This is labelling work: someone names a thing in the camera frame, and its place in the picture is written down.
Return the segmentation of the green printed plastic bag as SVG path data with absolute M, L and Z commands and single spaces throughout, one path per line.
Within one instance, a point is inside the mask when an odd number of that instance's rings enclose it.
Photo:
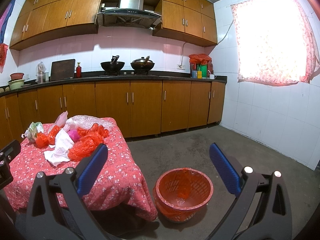
M 21 138 L 27 138 L 31 143 L 34 143 L 37 137 L 37 134 L 44 132 L 43 124 L 41 122 L 32 122 L 27 130 L 21 134 Z

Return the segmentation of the white paper sheet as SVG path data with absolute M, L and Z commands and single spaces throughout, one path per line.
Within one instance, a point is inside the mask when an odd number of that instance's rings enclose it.
M 44 158 L 53 166 L 57 167 L 61 163 L 69 162 L 69 150 L 74 146 L 71 137 L 61 129 L 55 137 L 55 147 L 53 150 L 44 151 Z

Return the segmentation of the translucent pinkish plastic bag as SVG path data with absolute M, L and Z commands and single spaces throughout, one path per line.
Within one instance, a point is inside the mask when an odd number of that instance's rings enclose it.
M 63 127 L 68 119 L 68 111 L 62 112 L 56 119 L 54 125 Z

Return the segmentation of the pink plastic bag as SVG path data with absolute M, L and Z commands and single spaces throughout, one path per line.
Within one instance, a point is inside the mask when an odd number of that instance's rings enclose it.
M 77 142 L 81 138 L 76 129 L 72 129 L 72 130 L 68 131 L 67 134 L 69 135 L 69 137 L 72 139 L 73 142 Z

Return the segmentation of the red plastic bag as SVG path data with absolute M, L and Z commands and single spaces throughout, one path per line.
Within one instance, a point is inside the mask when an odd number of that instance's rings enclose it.
M 0 73 L 3 73 L 4 65 L 7 58 L 8 45 L 1 43 L 0 44 Z
M 89 132 L 73 145 L 69 150 L 68 158 L 71 161 L 81 161 L 89 157 L 102 143 L 103 137 L 98 132 Z
M 49 145 L 55 145 L 55 137 L 60 129 L 61 128 L 59 126 L 55 125 L 47 135 L 42 132 L 37 133 L 35 145 L 38 148 L 45 148 Z

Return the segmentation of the clear bubble wrap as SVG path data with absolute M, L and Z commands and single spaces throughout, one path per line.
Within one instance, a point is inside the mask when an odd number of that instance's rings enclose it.
M 70 124 L 74 125 L 76 128 L 82 129 L 89 129 L 93 124 L 102 125 L 108 130 L 112 130 L 112 128 L 114 128 L 114 123 L 112 121 L 89 115 L 75 115 L 70 118 Z

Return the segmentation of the red plastic trash basket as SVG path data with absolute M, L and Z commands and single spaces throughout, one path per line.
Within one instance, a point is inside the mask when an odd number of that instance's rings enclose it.
M 167 220 L 184 223 L 208 204 L 213 192 L 207 175 L 184 167 L 162 174 L 153 188 L 153 197 L 155 206 Z

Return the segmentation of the red floral tablecloth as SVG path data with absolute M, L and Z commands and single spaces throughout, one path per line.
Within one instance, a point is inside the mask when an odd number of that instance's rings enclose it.
M 109 136 L 104 139 L 108 148 L 108 159 L 103 166 L 94 186 L 82 200 L 89 210 L 103 211 L 119 204 L 132 206 L 136 215 L 153 221 L 157 210 L 151 199 L 148 185 L 142 171 L 135 163 L 130 149 L 113 118 L 104 118 L 108 123 Z M 29 195 L 38 172 L 46 175 L 61 174 L 67 167 L 76 167 L 77 163 L 69 161 L 57 167 L 44 158 L 44 149 L 21 142 L 21 151 L 10 163 L 13 181 L 4 188 L 12 208 L 17 211 L 28 205 Z

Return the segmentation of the green basin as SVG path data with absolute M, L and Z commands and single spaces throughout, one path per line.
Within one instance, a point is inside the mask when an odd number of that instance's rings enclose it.
M 24 85 L 24 79 L 10 80 L 8 81 L 8 85 L 10 90 L 20 89 Z

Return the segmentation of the bagged jars on counter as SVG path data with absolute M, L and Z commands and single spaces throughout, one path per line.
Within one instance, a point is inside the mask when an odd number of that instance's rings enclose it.
M 44 83 L 46 81 L 46 67 L 42 61 L 36 66 L 36 82 Z

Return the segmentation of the hanging red plastic bag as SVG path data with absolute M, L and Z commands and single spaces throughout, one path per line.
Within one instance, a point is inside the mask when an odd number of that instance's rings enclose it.
M 7 58 L 8 45 L 1 43 L 0 44 L 0 73 L 3 73 L 4 65 Z

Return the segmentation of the red bottle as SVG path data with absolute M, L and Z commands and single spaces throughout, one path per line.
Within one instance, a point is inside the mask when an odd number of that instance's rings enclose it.
M 76 67 L 76 78 L 80 78 L 81 77 L 81 66 L 80 66 L 80 62 L 77 63 L 77 67 Z

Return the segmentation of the pink blue hanging cloth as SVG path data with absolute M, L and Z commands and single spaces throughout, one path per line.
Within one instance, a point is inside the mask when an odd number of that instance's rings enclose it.
M 5 30 L 7 28 L 7 23 L 8 20 L 12 14 L 12 11 L 14 9 L 16 0 L 11 0 L 9 3 L 8 7 L 6 8 L 5 12 L 1 16 L 1 22 L 0 22 L 0 28 L 1 28 L 1 36 L 0 36 L 0 43 L 4 43 L 4 35 L 5 35 Z

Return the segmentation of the white mug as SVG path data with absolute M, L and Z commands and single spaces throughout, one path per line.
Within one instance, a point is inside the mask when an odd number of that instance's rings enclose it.
M 210 78 L 211 80 L 216 79 L 216 75 L 210 74 L 210 75 L 209 75 L 209 78 Z

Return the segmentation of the green box on counter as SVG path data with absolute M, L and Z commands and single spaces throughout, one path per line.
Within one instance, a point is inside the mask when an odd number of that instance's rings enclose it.
M 206 64 L 201 64 L 200 65 L 200 71 L 202 73 L 202 78 L 206 79 L 207 78 L 207 65 Z

